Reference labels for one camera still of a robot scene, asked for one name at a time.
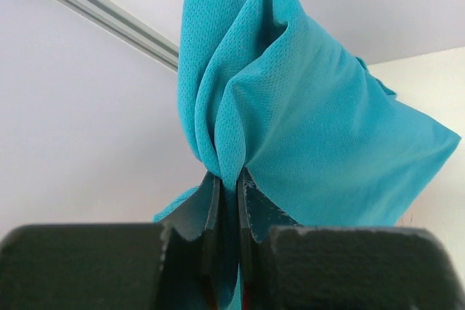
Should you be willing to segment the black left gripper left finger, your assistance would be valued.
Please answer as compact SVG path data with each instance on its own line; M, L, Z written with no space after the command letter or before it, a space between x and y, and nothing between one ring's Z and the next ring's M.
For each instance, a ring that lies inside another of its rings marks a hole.
M45 224L1 241L3 309L218 309L221 182L156 223Z

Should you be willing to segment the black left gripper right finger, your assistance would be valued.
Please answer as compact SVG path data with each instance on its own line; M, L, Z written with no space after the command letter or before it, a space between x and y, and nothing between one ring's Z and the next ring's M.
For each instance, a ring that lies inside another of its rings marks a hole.
M405 227L304 227L237 183L244 309L452 309L454 268L439 240Z

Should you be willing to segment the teal t shirt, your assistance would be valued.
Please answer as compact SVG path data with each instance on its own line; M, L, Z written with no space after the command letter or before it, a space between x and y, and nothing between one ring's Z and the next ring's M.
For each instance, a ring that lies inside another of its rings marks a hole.
M461 140L399 102L299 0L185 0L178 106L221 182L218 309L244 309L243 171L304 227L396 227Z

